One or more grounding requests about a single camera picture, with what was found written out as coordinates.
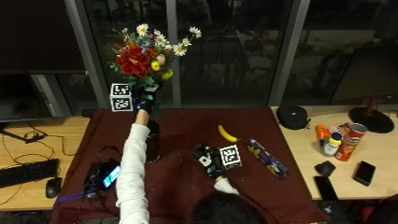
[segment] phone screen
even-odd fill
[[[108,188],[113,181],[116,180],[117,176],[121,173],[121,166],[115,167],[113,171],[108,175],[108,177],[104,179],[104,187]]]

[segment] wooden desk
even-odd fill
[[[65,153],[75,154],[77,147],[81,143],[85,127],[89,119],[83,117],[72,117],[68,119],[52,119],[43,121],[33,121],[31,124],[37,130],[45,132],[48,135],[59,135],[65,138]],[[24,136],[25,133],[31,132],[31,127],[25,124],[11,124],[7,128],[9,133],[19,136]],[[21,140],[1,136],[0,141],[4,137],[4,144],[0,143],[0,167],[8,167],[15,165],[9,154],[5,151],[5,147],[13,158],[36,153],[44,156],[51,155],[51,149],[40,143],[25,144]],[[55,152],[52,158],[60,159],[60,177],[65,178],[67,170],[73,160],[73,156],[67,156],[63,153],[63,139],[60,137],[48,136],[41,140],[49,147],[53,147]],[[19,161],[43,161],[44,158],[39,156],[25,156]],[[9,197],[16,193],[13,198],[4,204],[0,205],[1,211],[23,211],[23,210],[51,210],[56,198],[48,199],[45,196],[45,187],[48,179],[37,182],[28,182],[23,186],[16,185],[12,187],[0,189],[0,203],[5,202]]]
[[[398,193],[398,118],[393,114],[391,120],[395,129],[391,133],[366,133],[354,150],[349,161],[339,161],[334,157],[325,157],[319,152],[315,139],[314,126],[325,124],[327,127],[338,126],[350,121],[349,111],[351,106],[302,106],[309,112],[312,128],[298,131],[289,130],[281,125],[294,159],[305,178],[313,199],[321,199],[313,177],[318,175],[314,166],[323,161],[330,161],[335,170],[330,176],[337,196],[341,200],[381,199]],[[379,106],[382,112],[389,112],[389,107]],[[369,187],[351,179],[357,163],[367,161],[375,166],[375,173]]]

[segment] white sleeve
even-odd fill
[[[222,178],[216,184],[214,189],[225,193],[238,194],[237,189],[233,188],[226,178]]]
[[[124,143],[121,173],[116,182],[117,201],[121,208],[120,223],[148,224],[148,200],[144,191],[144,164],[146,151],[146,136],[149,129],[141,124],[133,124]]]

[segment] black bag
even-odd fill
[[[276,111],[276,116],[280,124],[292,130],[304,129],[310,123],[308,111],[297,105],[280,106]]]

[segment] white bottle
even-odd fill
[[[327,138],[327,140],[321,148],[321,152],[322,152],[323,156],[326,156],[326,157],[334,156],[335,151],[341,145],[341,139],[342,139],[341,133],[331,133],[330,137]]]

